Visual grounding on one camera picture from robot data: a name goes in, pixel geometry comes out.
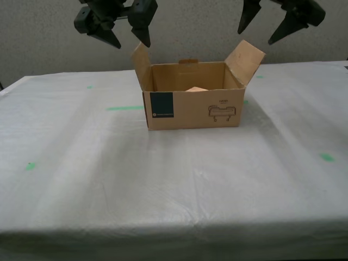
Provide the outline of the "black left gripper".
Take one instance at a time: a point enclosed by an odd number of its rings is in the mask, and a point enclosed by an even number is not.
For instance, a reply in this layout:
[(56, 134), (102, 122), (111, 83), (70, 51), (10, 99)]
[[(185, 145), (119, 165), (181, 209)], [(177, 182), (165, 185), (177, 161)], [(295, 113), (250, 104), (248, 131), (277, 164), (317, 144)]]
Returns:
[(74, 27), (80, 34), (86, 34), (117, 49), (121, 48), (118, 38), (111, 28), (101, 24), (114, 23), (119, 17), (128, 16), (131, 32), (146, 46), (151, 46), (149, 25), (157, 11), (156, 0), (137, 0), (130, 6), (118, 0), (80, 0), (82, 7), (74, 19)]

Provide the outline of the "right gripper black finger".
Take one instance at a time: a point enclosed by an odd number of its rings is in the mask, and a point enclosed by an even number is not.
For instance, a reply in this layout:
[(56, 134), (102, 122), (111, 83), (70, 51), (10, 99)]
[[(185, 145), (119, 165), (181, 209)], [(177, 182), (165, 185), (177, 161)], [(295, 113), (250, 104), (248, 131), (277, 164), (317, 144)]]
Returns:
[(309, 25), (317, 27), (326, 16), (326, 12), (316, 1), (298, 0), (274, 2), (281, 5), (281, 8), (286, 11), (286, 15), (268, 40), (269, 45), (282, 40), (292, 33), (306, 29)]
[(243, 10), (237, 30), (238, 34), (241, 34), (247, 28), (260, 9), (260, 0), (243, 0)]

